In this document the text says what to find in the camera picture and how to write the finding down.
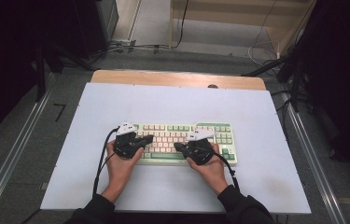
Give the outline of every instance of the mechanical keyboard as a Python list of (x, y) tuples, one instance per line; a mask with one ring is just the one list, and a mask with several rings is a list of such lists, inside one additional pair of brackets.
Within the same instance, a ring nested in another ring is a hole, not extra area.
[(208, 138), (208, 141), (219, 145), (220, 154), (229, 164), (236, 164), (237, 162), (232, 126), (229, 123), (133, 123), (133, 125), (138, 128), (137, 137), (148, 134), (154, 135), (153, 143), (145, 147), (139, 164), (188, 165), (183, 154), (175, 150), (174, 143), (186, 144), (188, 133), (195, 129), (215, 130), (217, 134)]

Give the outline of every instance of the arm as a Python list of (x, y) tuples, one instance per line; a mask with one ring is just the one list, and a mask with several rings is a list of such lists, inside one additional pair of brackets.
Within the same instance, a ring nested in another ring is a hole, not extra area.
[[(107, 144), (107, 157), (114, 154), (114, 141)], [(95, 195), (83, 209), (78, 209), (65, 224), (111, 223), (117, 198), (131, 178), (136, 162), (141, 158), (143, 149), (139, 148), (131, 160), (124, 160), (114, 154), (106, 163), (108, 185), (100, 195)]]
[[(219, 153), (218, 145), (212, 144), (212, 147), (216, 153)], [(217, 156), (200, 166), (190, 158), (187, 158), (187, 161), (217, 195), (227, 211), (227, 220), (230, 223), (274, 223), (264, 205), (251, 196), (245, 197), (232, 185), (228, 185), (224, 176), (223, 162)]]

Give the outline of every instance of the sleeve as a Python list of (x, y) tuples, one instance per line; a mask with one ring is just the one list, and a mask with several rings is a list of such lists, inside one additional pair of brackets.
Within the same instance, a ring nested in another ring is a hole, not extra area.
[(227, 211), (227, 220), (235, 223), (275, 223), (268, 210), (251, 196), (245, 197), (233, 185), (224, 189), (217, 198)]
[(95, 197), (83, 209), (77, 209), (64, 224), (101, 224), (113, 223), (112, 215), (115, 205), (103, 196), (96, 194)]

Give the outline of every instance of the black curtain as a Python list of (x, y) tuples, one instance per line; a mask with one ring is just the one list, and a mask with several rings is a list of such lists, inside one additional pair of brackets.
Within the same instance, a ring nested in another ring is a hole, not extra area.
[(31, 2), (0, 1), (0, 123), (36, 81)]
[(323, 123), (336, 128), (329, 133), (334, 150), (350, 160), (350, 1), (317, 1), (315, 18), (302, 51), (305, 87), (330, 119)]

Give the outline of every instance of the wooden edge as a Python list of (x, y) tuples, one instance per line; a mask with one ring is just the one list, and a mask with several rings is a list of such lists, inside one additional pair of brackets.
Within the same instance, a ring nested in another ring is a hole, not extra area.
[(202, 88), (216, 85), (220, 89), (266, 91), (264, 81), (260, 77), (216, 76), (186, 72), (98, 70), (93, 73), (91, 82)]

